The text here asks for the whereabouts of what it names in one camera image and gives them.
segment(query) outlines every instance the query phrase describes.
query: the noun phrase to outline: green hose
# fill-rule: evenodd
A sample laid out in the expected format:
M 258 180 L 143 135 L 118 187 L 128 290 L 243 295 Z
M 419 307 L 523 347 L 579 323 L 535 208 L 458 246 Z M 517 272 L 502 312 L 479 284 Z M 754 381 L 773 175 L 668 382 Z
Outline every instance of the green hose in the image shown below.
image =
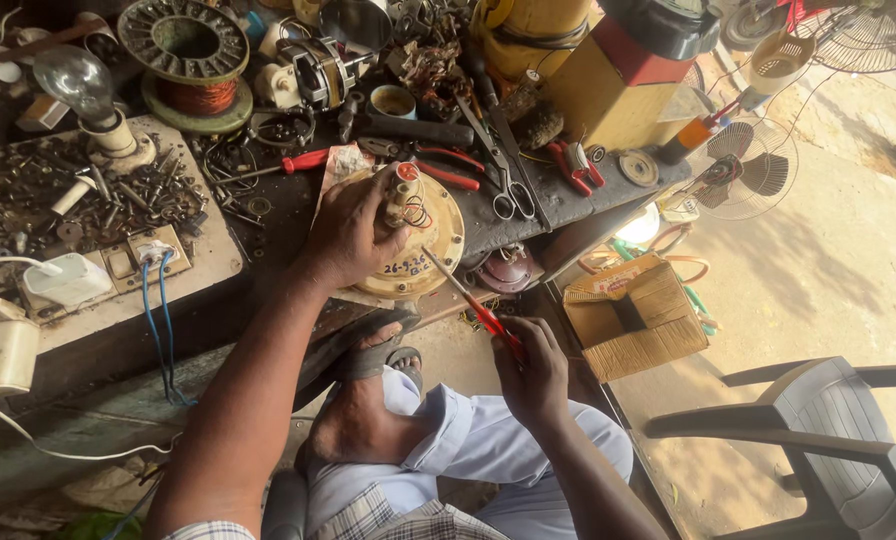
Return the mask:
M 628 242 L 625 240 L 621 240 L 615 238 L 613 242 L 611 242 L 611 247 L 614 248 L 615 252 L 621 256 L 621 258 L 627 263 L 628 261 L 634 261 L 634 255 L 628 251 Z M 675 276 L 678 277 L 679 282 L 683 282 L 682 276 L 678 273 L 674 273 Z M 705 303 L 702 301 L 702 297 L 698 295 L 698 292 L 695 291 L 689 285 L 682 285 L 682 288 L 685 289 L 685 294 L 688 295 L 688 299 L 691 300 L 692 304 L 694 304 L 702 313 L 704 313 L 709 319 L 711 318 L 711 313 L 708 312 L 708 308 L 705 307 Z M 718 328 L 706 325 L 705 323 L 701 323 L 701 329 L 704 331 L 706 336 L 715 336 L 718 334 Z

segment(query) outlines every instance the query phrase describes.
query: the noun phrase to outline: cardboard box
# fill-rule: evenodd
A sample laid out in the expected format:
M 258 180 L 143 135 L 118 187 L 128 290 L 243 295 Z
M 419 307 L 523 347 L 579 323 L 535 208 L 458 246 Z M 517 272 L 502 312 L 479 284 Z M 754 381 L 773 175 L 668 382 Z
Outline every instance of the cardboard box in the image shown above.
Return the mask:
M 564 310 L 600 383 L 708 347 L 675 270 L 655 253 L 572 283 Z

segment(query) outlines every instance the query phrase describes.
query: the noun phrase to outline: red screwdriver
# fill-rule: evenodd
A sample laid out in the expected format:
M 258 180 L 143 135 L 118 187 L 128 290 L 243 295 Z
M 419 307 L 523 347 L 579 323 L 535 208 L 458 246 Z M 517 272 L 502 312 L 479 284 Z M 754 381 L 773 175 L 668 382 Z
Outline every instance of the red screwdriver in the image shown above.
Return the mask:
M 468 292 L 465 287 L 462 285 L 460 281 L 455 279 L 455 276 L 451 275 L 451 271 L 448 270 L 448 267 L 442 264 L 442 262 L 432 254 L 431 251 L 428 251 L 428 248 L 425 246 L 421 246 L 421 251 L 424 252 L 425 255 L 428 256 L 428 259 L 431 260 L 431 263 L 448 278 L 448 283 L 450 283 L 457 292 L 461 293 L 461 296 L 464 297 L 466 301 L 468 301 L 468 305 L 471 306 L 471 309 L 475 311 L 475 314 L 478 315 L 478 320 L 481 321 L 481 324 L 484 325 L 485 328 L 492 334 L 492 336 L 500 336 L 504 339 L 504 341 L 508 344 L 508 347 L 511 348 L 511 351 L 514 353 L 514 358 L 519 363 L 525 362 L 525 346 L 521 344 L 521 340 L 512 335 L 511 332 L 505 329 L 502 326 L 501 321 L 498 320 L 498 317 L 495 317 L 495 314 L 491 312 L 491 309 L 481 305 L 478 300 L 475 300 L 475 297 Z
M 295 171 L 314 169 L 315 167 L 323 166 L 328 163 L 329 151 L 331 151 L 330 148 L 325 148 L 324 150 L 315 150 L 314 152 L 302 153 L 301 155 L 298 155 L 296 157 L 282 157 L 281 164 L 277 167 L 268 167 L 266 169 L 259 169 L 257 171 L 244 173 L 242 175 L 233 176 L 231 178 L 222 178 L 218 181 L 212 182 L 212 186 L 228 184 L 229 182 L 238 182 L 238 180 L 254 178 L 256 176 L 262 176 L 276 172 L 292 174 Z

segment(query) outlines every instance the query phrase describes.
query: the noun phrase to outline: black plastic chair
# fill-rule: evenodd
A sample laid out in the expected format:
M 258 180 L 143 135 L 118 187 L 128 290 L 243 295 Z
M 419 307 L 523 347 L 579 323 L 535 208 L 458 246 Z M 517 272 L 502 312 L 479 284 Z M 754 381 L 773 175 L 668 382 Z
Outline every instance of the black plastic chair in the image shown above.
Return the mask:
M 729 387 L 774 381 L 752 403 L 652 418 L 645 435 L 781 446 L 807 500 L 800 517 L 718 536 L 896 540 L 896 444 L 872 388 L 896 387 L 896 365 L 854 369 L 840 356 L 727 374 Z M 792 485 L 787 478 L 783 485 Z
M 261 540 L 304 540 L 308 482 L 294 469 L 271 479 L 262 514 Z

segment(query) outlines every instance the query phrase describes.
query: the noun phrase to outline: copper wire coil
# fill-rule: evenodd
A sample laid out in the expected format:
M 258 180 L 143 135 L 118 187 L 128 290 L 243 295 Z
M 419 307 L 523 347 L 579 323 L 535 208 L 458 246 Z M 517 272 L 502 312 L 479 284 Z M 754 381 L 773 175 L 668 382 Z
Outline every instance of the copper wire coil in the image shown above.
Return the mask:
M 223 113 L 235 101 L 238 78 L 217 84 L 182 84 L 162 78 L 155 80 L 158 97 L 166 105 L 193 117 L 211 117 Z

